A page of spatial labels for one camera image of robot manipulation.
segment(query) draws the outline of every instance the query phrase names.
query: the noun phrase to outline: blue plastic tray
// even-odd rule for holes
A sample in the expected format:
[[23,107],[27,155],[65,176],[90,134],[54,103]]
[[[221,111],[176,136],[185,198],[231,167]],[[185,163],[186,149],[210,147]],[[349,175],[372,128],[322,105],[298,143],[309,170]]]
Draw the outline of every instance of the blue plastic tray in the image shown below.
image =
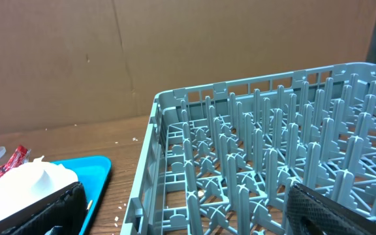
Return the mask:
[[73,170],[78,175],[78,180],[84,185],[87,201],[93,201],[79,233],[80,235],[85,234],[108,179],[111,161],[105,156],[92,156],[55,161],[53,163],[62,164],[65,168]]

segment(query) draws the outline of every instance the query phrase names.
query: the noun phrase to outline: brown cardboard backdrop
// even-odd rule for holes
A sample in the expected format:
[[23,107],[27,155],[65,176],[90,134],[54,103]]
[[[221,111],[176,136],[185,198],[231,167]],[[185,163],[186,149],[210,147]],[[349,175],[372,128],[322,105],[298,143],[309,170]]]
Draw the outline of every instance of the brown cardboard backdrop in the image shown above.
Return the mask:
[[0,133],[148,114],[167,89],[364,61],[372,1],[0,1]]

